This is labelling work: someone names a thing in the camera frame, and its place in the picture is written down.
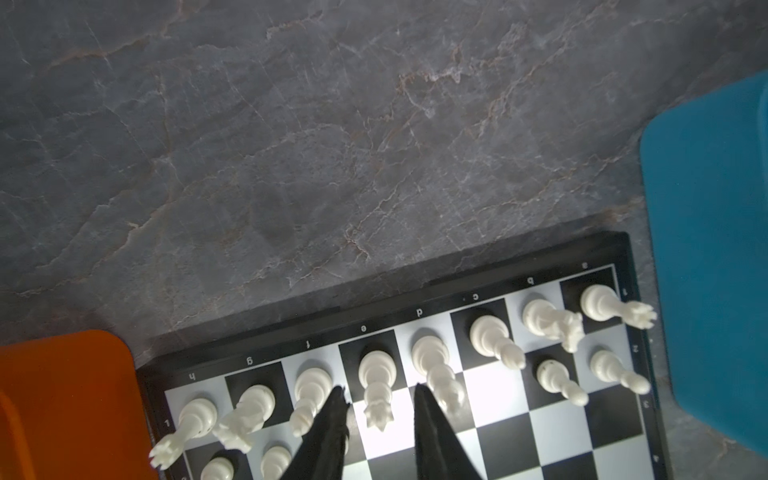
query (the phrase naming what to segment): chessboard border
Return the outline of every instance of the chessboard border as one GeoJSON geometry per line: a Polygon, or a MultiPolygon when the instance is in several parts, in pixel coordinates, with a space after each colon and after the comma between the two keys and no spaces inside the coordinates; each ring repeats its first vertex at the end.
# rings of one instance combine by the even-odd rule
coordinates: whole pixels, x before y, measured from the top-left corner
{"type": "MultiPolygon", "coordinates": [[[[166,390],[279,360],[308,349],[354,339],[363,334],[369,335],[436,313],[483,303],[498,296],[610,264],[614,264],[621,299],[640,300],[629,235],[625,232],[600,232],[451,275],[428,283],[419,290],[363,306],[347,310],[326,310],[159,356],[137,371],[151,434],[159,439],[174,430],[165,400],[166,390]]],[[[651,393],[641,400],[641,405],[645,434],[654,459],[654,477],[656,480],[671,479],[647,334],[642,330],[628,328],[627,335],[633,346],[631,354],[635,371],[646,376],[653,386],[651,393]]],[[[167,478],[184,480],[186,472],[180,470],[184,466],[184,462],[176,462],[166,471],[167,478]]]]}

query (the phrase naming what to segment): white pawn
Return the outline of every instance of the white pawn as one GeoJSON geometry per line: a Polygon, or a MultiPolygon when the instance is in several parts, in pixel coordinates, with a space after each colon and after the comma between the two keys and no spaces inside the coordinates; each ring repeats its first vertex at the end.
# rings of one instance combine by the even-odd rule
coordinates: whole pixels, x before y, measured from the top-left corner
{"type": "Polygon", "coordinates": [[[217,457],[205,465],[200,473],[200,480],[232,480],[235,468],[226,458],[217,457]]]}
{"type": "Polygon", "coordinates": [[[305,435],[312,428],[315,415],[323,407],[332,388],[333,381],[325,370],[312,368],[301,372],[293,388],[296,407],[288,421],[293,436],[305,435]]]}
{"type": "Polygon", "coordinates": [[[261,476],[264,480],[278,480],[290,465],[290,452],[281,446],[275,446],[264,453],[261,459],[261,476]]]}
{"type": "Polygon", "coordinates": [[[534,335],[562,342],[563,349],[573,353],[584,338],[584,320],[580,313],[558,310],[547,300],[528,302],[523,309],[523,323],[534,335]]]}
{"type": "Polygon", "coordinates": [[[594,376],[603,382],[620,382],[621,385],[638,395],[645,395],[650,392],[650,382],[645,377],[635,372],[627,370],[621,364],[621,359],[608,350],[600,350],[592,356],[589,362],[589,369],[594,376]]]}
{"type": "Polygon", "coordinates": [[[448,365],[448,347],[436,336],[424,336],[414,344],[411,356],[416,372],[426,376],[427,386],[440,407],[449,415],[458,413],[467,392],[448,365]]]}
{"type": "Polygon", "coordinates": [[[479,317],[469,329],[469,339],[480,355],[494,356],[512,370],[525,368],[525,353],[509,338],[509,329],[501,319],[479,317]]]}
{"type": "Polygon", "coordinates": [[[614,289],[605,285],[590,286],[581,294],[581,311],[598,322],[620,316],[636,329],[650,329],[658,318],[652,306],[635,301],[622,302],[614,289]]]}
{"type": "Polygon", "coordinates": [[[214,427],[213,434],[227,450],[248,453],[253,441],[248,435],[260,430],[275,410],[275,395],[264,385],[254,385],[240,396],[237,407],[214,427]]]}
{"type": "Polygon", "coordinates": [[[150,465],[160,470],[173,465],[181,457],[184,444],[189,439],[204,437],[216,424],[216,406],[206,399],[195,399],[181,409],[179,428],[164,436],[149,452],[150,465]]]}
{"type": "Polygon", "coordinates": [[[358,377],[366,389],[363,398],[367,426],[383,432],[387,424],[395,421],[392,414],[392,385],[397,377],[395,360],[381,350],[370,352],[360,361],[358,377]]]}
{"type": "Polygon", "coordinates": [[[589,403],[587,393],[571,380],[568,369],[557,360],[542,362],[536,372],[536,378],[544,390],[550,393],[562,393],[576,406],[585,406],[589,403]]]}

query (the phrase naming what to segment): orange container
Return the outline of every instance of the orange container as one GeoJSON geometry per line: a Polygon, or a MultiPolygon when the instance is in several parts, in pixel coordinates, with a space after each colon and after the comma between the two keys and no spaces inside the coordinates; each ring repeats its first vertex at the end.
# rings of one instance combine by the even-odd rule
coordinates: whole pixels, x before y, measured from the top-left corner
{"type": "Polygon", "coordinates": [[[100,330],[0,347],[0,480],[157,480],[131,352],[100,330]]]}

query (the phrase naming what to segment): marble countertop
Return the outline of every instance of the marble countertop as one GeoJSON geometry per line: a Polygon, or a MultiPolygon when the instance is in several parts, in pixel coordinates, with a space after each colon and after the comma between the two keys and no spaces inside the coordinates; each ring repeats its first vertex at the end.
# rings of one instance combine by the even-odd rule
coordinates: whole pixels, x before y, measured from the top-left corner
{"type": "MultiPolygon", "coordinates": [[[[768,68],[764,0],[0,0],[0,343],[138,365],[591,231],[657,292],[637,142],[768,68]]],[[[675,478],[768,460],[674,403],[675,478]]]]}

